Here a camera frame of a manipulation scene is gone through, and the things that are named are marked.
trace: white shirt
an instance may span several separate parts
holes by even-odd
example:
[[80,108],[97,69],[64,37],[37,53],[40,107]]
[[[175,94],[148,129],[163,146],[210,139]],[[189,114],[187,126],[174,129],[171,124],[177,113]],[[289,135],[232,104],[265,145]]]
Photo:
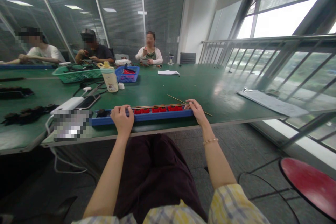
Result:
[[[146,56],[143,56],[142,53],[144,51],[145,47],[141,47],[138,54],[135,56],[137,60],[144,60],[146,59]],[[153,60],[153,65],[161,64],[163,62],[161,52],[158,48],[155,47],[155,56],[156,59]]]
[[[30,51],[27,53],[28,56],[39,56],[44,58],[55,58],[61,62],[65,62],[61,52],[57,49],[57,47],[53,45],[48,45],[46,49],[42,50],[39,47],[32,47]],[[40,60],[31,60],[34,64],[52,64],[49,62],[42,62]]]

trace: smartphone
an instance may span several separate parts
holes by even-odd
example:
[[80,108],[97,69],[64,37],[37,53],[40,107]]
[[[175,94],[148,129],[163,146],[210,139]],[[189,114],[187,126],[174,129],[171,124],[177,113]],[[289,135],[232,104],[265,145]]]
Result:
[[89,109],[98,99],[100,98],[100,94],[87,96],[84,101],[78,105],[76,109]]
[[143,60],[141,59],[140,62],[141,62],[143,65],[148,66],[148,63],[147,63],[147,60],[146,60],[146,59],[143,59]]

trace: green plastic basket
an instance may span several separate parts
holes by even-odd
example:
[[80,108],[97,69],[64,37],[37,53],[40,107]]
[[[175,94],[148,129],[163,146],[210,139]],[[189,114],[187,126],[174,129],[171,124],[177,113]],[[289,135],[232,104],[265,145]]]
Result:
[[[82,69],[84,66],[74,65],[73,68]],[[100,69],[84,70],[81,72],[67,72],[68,69],[65,66],[57,68],[52,74],[57,76],[63,83],[78,82],[88,78],[99,78],[102,76]]]

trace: black shirt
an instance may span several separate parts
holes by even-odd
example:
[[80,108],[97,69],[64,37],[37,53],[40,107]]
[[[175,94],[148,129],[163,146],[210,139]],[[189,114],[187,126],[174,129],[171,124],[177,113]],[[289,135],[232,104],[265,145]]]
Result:
[[111,58],[111,59],[115,60],[113,54],[104,45],[98,45],[96,50],[88,49],[87,51],[89,52],[87,57],[96,56],[98,59],[101,59],[101,60],[105,60],[105,59],[108,59],[108,58]]

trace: man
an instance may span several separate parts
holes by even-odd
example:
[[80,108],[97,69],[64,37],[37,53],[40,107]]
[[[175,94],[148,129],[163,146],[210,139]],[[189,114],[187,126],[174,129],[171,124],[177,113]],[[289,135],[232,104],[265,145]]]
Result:
[[110,64],[114,63],[114,56],[106,46],[98,43],[96,34],[93,30],[85,29],[80,35],[90,49],[82,49],[78,52],[75,57],[77,64],[80,64],[81,61],[85,59],[94,60],[96,62],[108,61]]

